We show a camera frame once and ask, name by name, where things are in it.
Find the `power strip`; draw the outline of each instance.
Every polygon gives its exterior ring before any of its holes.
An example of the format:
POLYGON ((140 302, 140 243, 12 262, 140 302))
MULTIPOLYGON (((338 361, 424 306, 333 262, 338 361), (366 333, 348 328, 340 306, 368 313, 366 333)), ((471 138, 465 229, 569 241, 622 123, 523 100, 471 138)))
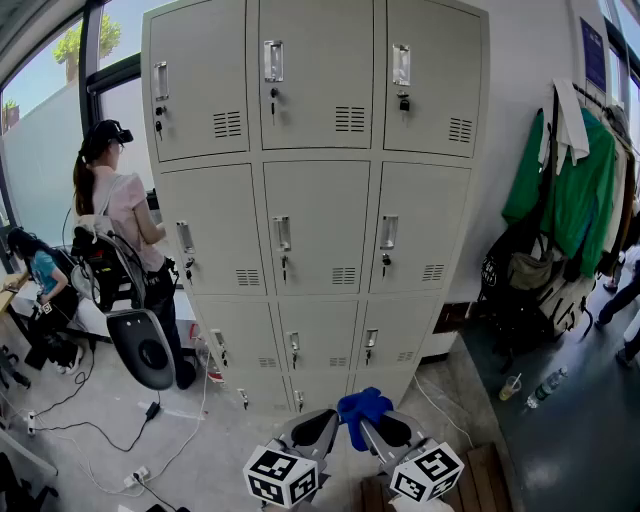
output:
MULTIPOLYGON (((138 469, 136 473, 138 475, 138 478, 140 478, 142 482, 146 482, 148 480, 149 470, 145 466, 142 466, 140 469, 138 469)), ((140 484, 133 476, 133 473, 131 473, 127 478, 124 479, 124 485, 127 486, 127 489, 131 489, 132 487, 140 484)))

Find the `tree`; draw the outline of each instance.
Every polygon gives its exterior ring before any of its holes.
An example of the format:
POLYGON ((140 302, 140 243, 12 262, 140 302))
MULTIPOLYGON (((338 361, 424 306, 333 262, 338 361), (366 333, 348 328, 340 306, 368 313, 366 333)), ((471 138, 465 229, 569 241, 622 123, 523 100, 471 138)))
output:
MULTIPOLYGON (((80 34, 82 22, 76 28, 70 28, 53 49, 53 58, 58 64, 67 66, 67 83, 78 78, 78 60, 80 58, 80 34)), ((108 14, 103 14, 100 21, 99 55, 104 59, 120 44, 120 23, 111 22, 108 14)))

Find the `woman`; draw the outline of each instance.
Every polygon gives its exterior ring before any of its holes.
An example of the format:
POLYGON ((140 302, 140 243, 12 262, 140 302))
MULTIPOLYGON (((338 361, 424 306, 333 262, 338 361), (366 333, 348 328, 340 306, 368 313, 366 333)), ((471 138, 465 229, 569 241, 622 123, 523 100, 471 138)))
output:
POLYGON ((29 275, 40 285, 38 302, 42 308, 29 319, 29 331, 46 341, 47 357, 59 373, 75 374, 84 351, 56 331, 65 327, 75 315, 78 294, 68 286, 67 276, 56 265, 55 252, 42 240, 21 228, 14 228, 7 236, 7 244, 9 250, 24 260, 29 275))
POLYGON ((162 224, 156 225, 151 218, 140 177, 116 172, 123 144, 131 140, 131 133, 110 119, 89 130, 73 171, 76 211, 79 216, 100 214, 106 205, 104 214, 111 219, 116 234, 140 256, 146 273, 144 307, 158 317, 173 353, 177 385, 187 389, 195 380, 195 369, 182 357, 173 282, 164 256, 153 246, 166 232, 162 224))

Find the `floor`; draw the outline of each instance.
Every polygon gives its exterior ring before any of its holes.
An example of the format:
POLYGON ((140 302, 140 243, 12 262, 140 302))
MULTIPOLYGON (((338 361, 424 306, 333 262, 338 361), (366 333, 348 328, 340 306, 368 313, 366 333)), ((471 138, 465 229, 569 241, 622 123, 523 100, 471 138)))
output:
MULTIPOLYGON (((629 276, 623 276, 623 283, 629 276)), ((602 284, 589 298, 597 315, 611 296, 602 284)), ((622 334, 638 311, 630 304, 602 331, 582 340, 586 318, 555 346, 516 359, 508 374, 522 373, 523 388, 508 402, 497 399, 505 376, 484 325, 463 333, 491 397, 513 460, 528 512, 633 512, 640 505, 640 370, 614 361, 622 334), (529 393, 563 365, 569 378, 536 410, 529 393)))
MULTIPOLYGON (((0 322, 0 339, 22 357, 28 349, 10 323, 0 322)), ((461 342, 456 347, 447 362, 422 366, 417 373, 419 381, 457 425, 469 430, 474 441, 497 441, 504 445, 470 356, 461 342)), ((84 371, 88 371, 91 357, 90 353, 86 355, 84 371)), ((22 370, 32 379, 33 386, 29 391, 11 387, 7 398, 18 409, 42 410, 75 389, 71 378, 56 374, 49 364, 42 372, 24 365, 22 370)), ((54 464, 59 470, 57 477, 43 475, 31 462, 6 447, 0 449, 7 451, 19 477, 33 481, 34 489, 39 490, 46 482, 59 490, 60 498, 49 498, 44 510, 116 512, 122 505, 133 512, 143 512, 157 502, 150 493, 134 498, 101 491, 83 472, 87 467, 85 456, 91 461, 96 482, 108 491, 120 491, 124 477, 143 465, 150 469, 151 476, 156 476, 193 433, 203 384, 201 373, 187 392, 162 392, 163 411, 148 424, 135 448, 126 454, 111 448, 88 426, 55 432, 73 437, 83 455, 72 441, 56 438, 53 433, 40 432, 33 439, 27 438, 25 423, 20 416, 16 417, 12 435, 54 464)), ((155 392, 141 387, 129 376, 112 346, 99 343, 90 380, 74 399, 46 414, 44 420, 49 426, 92 421, 103 427, 114 443, 127 446, 140 429, 148 404, 156 398, 155 392)), ((427 402, 415 383, 412 382, 399 410, 417 418, 431 436, 447 441, 457 452, 469 449, 466 437, 427 402)), ((255 446, 266 443, 283 419, 248 415, 241 404, 233 401, 231 394, 212 383, 207 384, 204 411, 196 437, 150 486, 174 507, 184 506, 191 512, 257 510, 258 502, 245 491, 242 467, 255 446)), ((368 453, 353 450, 343 427, 328 462, 332 477, 317 495, 314 505, 319 510, 335 512, 355 509, 360 479, 377 472, 376 460, 368 453)))

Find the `locker door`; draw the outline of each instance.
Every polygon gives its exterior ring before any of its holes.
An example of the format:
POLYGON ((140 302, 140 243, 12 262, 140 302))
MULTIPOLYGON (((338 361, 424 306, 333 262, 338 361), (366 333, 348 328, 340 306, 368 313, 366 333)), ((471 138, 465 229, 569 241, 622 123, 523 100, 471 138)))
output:
POLYGON ((231 399, 247 412, 262 414, 289 411, 284 378, 280 374, 228 370, 224 372, 231 399))
POLYGON ((429 326, 436 299, 370 300, 358 369, 410 365, 429 326))
POLYGON ((289 371, 348 369, 357 310, 356 301, 280 303, 289 371))
POLYGON ((480 18, 426 0, 394 0, 387 23, 385 149, 473 156, 480 18), (410 110, 403 115, 405 94, 410 110))
POLYGON ((153 18, 149 59, 146 121, 154 131, 156 122, 162 125, 155 141, 161 162, 249 149, 243 0, 202 2, 153 18))
POLYGON ((357 293, 369 162, 273 162, 264 173, 278 294, 357 293))
POLYGON ((370 147, 372 0, 261 0, 260 45, 264 149, 370 147))
POLYGON ((384 162, 371 293, 442 288, 468 181, 467 169, 384 162))
POLYGON ((296 373, 291 375, 294 408, 297 413, 335 409, 347 392, 348 373, 296 373))
POLYGON ((196 301, 209 331, 213 349, 227 366, 280 371, 269 304, 262 302, 196 301))
POLYGON ((359 393, 369 387, 378 388, 382 396, 386 396, 397 408, 412 378, 413 372, 408 369, 358 372, 353 384, 353 393, 359 393))
POLYGON ((196 295, 264 295, 251 166, 161 175, 162 212, 181 241, 196 295))

